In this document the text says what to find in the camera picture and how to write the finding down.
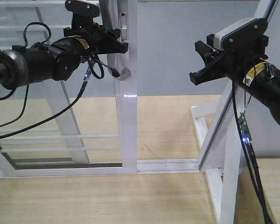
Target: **wire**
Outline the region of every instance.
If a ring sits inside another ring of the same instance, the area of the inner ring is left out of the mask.
[[[24,32],[23,32],[23,38],[24,38],[24,41],[25,41],[25,47],[28,46],[28,40],[27,40],[27,37],[26,37],[26,32],[27,32],[28,27],[31,26],[31,25],[41,25],[41,26],[43,26],[43,27],[45,27],[45,28],[47,29],[47,31],[48,31],[48,33],[49,33],[49,36],[48,36],[48,38],[47,38],[46,40],[44,40],[43,42],[41,42],[40,46],[42,47],[43,44],[51,38],[51,36],[52,36],[51,30],[50,30],[50,28],[49,28],[46,24],[44,24],[43,22],[31,22],[31,23],[29,23],[29,24],[25,27]]]
[[[13,120],[11,120],[11,121],[5,123],[5,124],[0,125],[0,127],[6,126],[6,125],[10,125],[10,124],[16,122],[18,119],[20,119],[20,118],[22,117],[22,115],[23,115],[24,112],[25,112],[25,108],[26,108],[26,103],[27,103],[27,98],[28,98],[28,92],[29,92],[29,85],[27,85],[27,87],[26,87],[26,93],[25,93],[24,104],[23,104],[23,108],[22,108],[22,111],[21,111],[20,115],[19,115],[16,119],[13,119]]]
[[[75,99],[70,105],[68,105],[67,107],[65,107],[62,111],[58,112],[57,114],[55,114],[55,115],[53,115],[53,116],[51,116],[51,117],[49,117],[49,118],[47,118],[47,119],[45,119],[45,120],[42,120],[42,121],[40,121],[40,122],[38,122],[38,123],[35,123],[35,124],[31,125],[31,126],[25,127],[25,128],[23,128],[23,129],[21,129],[21,130],[18,130],[18,131],[16,131],[16,132],[12,132],[12,133],[9,133],[9,134],[0,135],[0,139],[4,139],[4,138],[10,137],[10,136],[13,136],[13,135],[16,135],[16,134],[25,132],[25,131],[30,130],[30,129],[32,129],[32,128],[35,128],[35,127],[37,127],[37,126],[39,126],[39,125],[42,125],[42,124],[44,124],[44,123],[46,123],[46,122],[48,122],[48,121],[50,121],[50,120],[52,120],[52,119],[55,119],[56,117],[60,116],[60,115],[63,114],[64,112],[66,112],[68,109],[70,109],[70,108],[81,98],[81,96],[82,96],[82,94],[83,94],[83,92],[84,92],[84,90],[85,90],[85,88],[86,88],[86,86],[87,86],[88,79],[89,79],[89,75],[90,75],[90,74],[88,74],[88,75],[86,74],[86,75],[85,75],[83,84],[82,84],[82,86],[81,86],[81,89],[80,89],[80,91],[79,91],[79,93],[78,93],[76,99]]]
[[[86,60],[87,60],[87,63],[88,63],[88,68],[90,69],[91,73],[93,74],[93,76],[94,76],[95,78],[97,78],[97,79],[102,79],[102,78],[105,77],[105,71],[104,71],[104,68],[103,68],[103,66],[102,66],[101,64],[98,64],[99,69],[100,69],[100,71],[101,71],[101,76],[98,76],[98,75],[96,74],[96,72],[93,70],[94,61],[93,61],[93,60],[90,61],[89,58],[86,58]]]
[[[242,149],[244,151],[245,160],[246,160],[249,174],[250,174],[250,177],[252,180],[252,184],[253,184],[254,190],[256,192],[257,198],[259,200],[259,203],[261,205],[262,211],[263,211],[263,217],[264,217],[265,224],[273,224],[273,222],[267,212],[264,192],[262,189],[262,184],[261,184],[261,179],[260,179],[260,175],[259,175],[259,171],[258,171],[256,156],[255,156],[252,144],[251,143],[245,144],[243,141],[243,135],[241,133],[241,129],[240,129],[239,121],[238,121],[238,113],[237,113],[237,108],[236,108],[234,81],[232,81],[232,105],[233,105],[233,111],[234,111],[234,118],[235,118],[237,129],[238,129],[238,135],[240,137]],[[255,178],[254,178],[254,174],[253,174],[253,171],[251,168],[250,160],[251,160],[251,164],[254,169]]]

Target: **robotic arm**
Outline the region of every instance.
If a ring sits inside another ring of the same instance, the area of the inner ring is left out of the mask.
[[[0,84],[9,90],[46,79],[67,80],[80,63],[98,63],[101,71],[104,65],[98,58],[100,54],[126,53],[128,43],[117,41],[120,30],[106,30],[104,26],[93,22],[99,16],[99,7],[80,0],[66,0],[65,7],[73,13],[71,28],[65,28],[64,38],[51,45],[37,42],[27,48],[26,29],[24,31],[25,46],[15,45],[12,50],[0,52]],[[114,77],[120,74],[109,66]]]
[[[196,42],[205,68],[191,72],[190,80],[198,85],[228,77],[267,106],[280,125],[280,70],[265,61],[266,28],[266,18],[247,18],[207,36],[207,44]]]

